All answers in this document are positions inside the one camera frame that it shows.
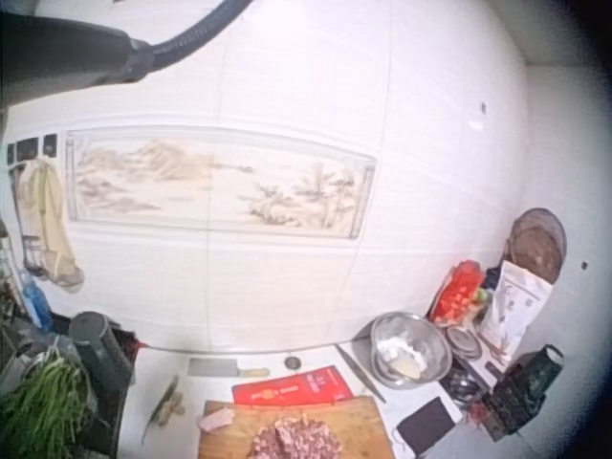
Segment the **ceiling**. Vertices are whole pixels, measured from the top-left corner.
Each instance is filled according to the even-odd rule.
[[[530,65],[584,65],[591,61],[583,34],[560,2],[488,0]]]

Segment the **wooden chopping block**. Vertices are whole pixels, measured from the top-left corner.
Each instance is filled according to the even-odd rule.
[[[205,414],[221,408],[235,413],[231,426],[200,437],[199,459],[246,459],[259,429],[280,418],[323,421],[342,444],[343,459],[393,459],[391,444],[374,399],[357,397],[335,404],[301,406],[253,406],[208,401]]]

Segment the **blue bottle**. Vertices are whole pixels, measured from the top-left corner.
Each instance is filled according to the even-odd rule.
[[[51,308],[44,292],[36,285],[28,272],[21,273],[23,283],[23,299],[33,324],[42,332],[51,332],[53,319]]]

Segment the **white tiled wall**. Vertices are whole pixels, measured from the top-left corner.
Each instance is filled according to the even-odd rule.
[[[565,368],[522,435],[553,457],[584,421],[610,364],[612,113],[593,69],[530,67],[528,77],[531,143],[521,209],[553,211],[568,248],[553,295],[522,343],[523,351],[554,344]]]
[[[215,3],[42,0],[38,13],[155,43]],[[523,61],[484,1],[255,0],[203,50],[142,82],[13,107],[6,137],[224,126],[378,160],[357,240],[141,237],[66,222],[87,278],[75,295],[43,284],[59,312],[103,311],[161,346],[261,350],[350,339],[386,311],[423,314],[454,263],[495,263],[518,204],[527,116]]]

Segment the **metal mixing bowl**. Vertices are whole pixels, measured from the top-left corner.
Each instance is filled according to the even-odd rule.
[[[409,313],[389,313],[372,325],[372,367],[381,383],[408,389],[438,381],[448,373],[452,352],[442,332]]]

